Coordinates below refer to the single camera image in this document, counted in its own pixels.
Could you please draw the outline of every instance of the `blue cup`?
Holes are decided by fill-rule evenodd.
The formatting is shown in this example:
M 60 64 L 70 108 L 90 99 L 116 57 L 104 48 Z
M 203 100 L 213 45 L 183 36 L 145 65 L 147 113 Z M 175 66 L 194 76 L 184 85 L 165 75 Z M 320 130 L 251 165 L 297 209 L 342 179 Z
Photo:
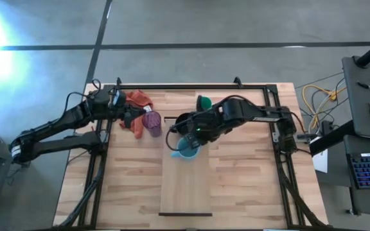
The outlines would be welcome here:
M 201 146 L 191 149 L 185 138 L 180 138 L 177 144 L 177 149 L 180 151 L 174 151 L 171 153 L 171 157 L 180 157 L 186 160 L 193 160 L 199 153 Z

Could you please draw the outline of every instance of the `wooden table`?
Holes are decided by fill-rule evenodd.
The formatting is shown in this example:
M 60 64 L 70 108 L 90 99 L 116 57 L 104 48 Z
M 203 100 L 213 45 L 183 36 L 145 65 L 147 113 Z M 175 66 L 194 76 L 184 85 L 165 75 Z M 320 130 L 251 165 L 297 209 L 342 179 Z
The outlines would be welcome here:
M 276 83 L 281 105 L 300 115 L 292 83 Z M 94 90 L 87 85 L 85 93 Z M 261 90 L 144 90 L 162 117 L 174 117 L 195 109 L 198 95 L 213 103 L 239 94 L 257 105 L 264 105 Z M 86 132 L 93 124 L 81 128 Z M 269 126 L 246 123 L 209 145 L 209 184 L 212 217 L 164 217 L 161 208 L 164 134 L 153 138 L 145 130 L 141 139 L 114 124 L 110 135 L 105 177 L 101 192 L 97 228 L 286 228 Z M 69 158 L 83 150 L 73 150 Z M 321 192 L 309 154 L 292 155 L 299 193 L 309 208 L 327 222 Z M 55 214 L 54 225 L 61 223 L 80 200 L 89 163 L 82 155 L 67 167 Z M 93 196 L 88 204 L 91 217 Z M 294 221 L 297 220 L 290 197 Z

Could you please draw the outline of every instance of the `concrete floor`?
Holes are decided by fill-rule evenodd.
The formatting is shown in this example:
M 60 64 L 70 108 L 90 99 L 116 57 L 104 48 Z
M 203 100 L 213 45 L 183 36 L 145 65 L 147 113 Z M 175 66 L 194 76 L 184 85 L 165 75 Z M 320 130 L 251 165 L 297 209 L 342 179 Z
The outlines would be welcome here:
M 105 0 L 0 0 L 0 46 L 95 44 Z M 104 44 L 174 42 L 370 41 L 370 0 L 114 0 Z M 126 83 L 294 82 L 341 72 L 343 56 L 370 47 L 101 51 L 95 78 Z M 58 117 L 65 97 L 83 91 L 92 51 L 0 51 L 0 136 Z M 334 89 L 342 75 L 317 83 Z M 305 108 L 297 91 L 301 107 Z M 317 97 L 317 103 L 323 97 Z M 80 98 L 71 98 L 75 105 Z M 347 103 L 332 115 L 350 119 Z M 58 134 L 62 137 L 72 131 Z M 50 227 L 67 152 L 41 156 L 6 185 L 0 230 Z M 321 184 L 331 225 L 370 230 L 353 217 L 345 188 Z

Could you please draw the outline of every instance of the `orange cloth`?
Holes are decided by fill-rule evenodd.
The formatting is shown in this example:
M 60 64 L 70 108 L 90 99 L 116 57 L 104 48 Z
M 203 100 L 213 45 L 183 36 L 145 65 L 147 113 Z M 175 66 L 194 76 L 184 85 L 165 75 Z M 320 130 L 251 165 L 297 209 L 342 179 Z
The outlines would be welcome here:
M 147 105 L 149 105 L 151 108 L 154 107 L 154 104 L 152 103 L 152 100 L 149 98 L 149 96 L 146 95 L 144 92 L 141 92 L 140 90 L 134 90 L 133 92 L 127 93 L 127 103 L 134 107 L 140 108 L 143 108 Z M 134 119 L 131 122 L 130 130 L 134 133 L 135 138 L 137 139 L 140 139 L 142 137 L 142 133 L 144 130 L 144 125 L 142 124 L 142 117 L 143 115 L 139 116 L 138 118 Z M 123 122 L 120 122 L 119 125 L 122 128 L 125 128 Z

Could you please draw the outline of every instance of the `table leg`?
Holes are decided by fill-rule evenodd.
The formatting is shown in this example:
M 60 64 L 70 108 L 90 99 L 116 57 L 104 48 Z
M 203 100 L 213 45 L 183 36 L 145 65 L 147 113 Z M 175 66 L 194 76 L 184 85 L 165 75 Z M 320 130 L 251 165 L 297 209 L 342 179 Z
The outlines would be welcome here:
M 346 124 L 343 124 L 317 141 L 312 142 L 310 145 L 310 151 L 312 155 L 318 154 L 323 150 L 342 142 L 345 135 L 356 135 L 352 120 L 348 121 Z
M 357 206 L 355 205 L 355 201 L 353 199 L 354 196 L 353 196 L 353 189 L 352 189 L 352 187 L 349 187 L 349 195 L 351 196 L 351 206 L 352 206 L 352 209 L 347 210 L 347 212 L 349 214 L 351 214 L 351 215 L 360 216 L 360 212 L 357 209 Z

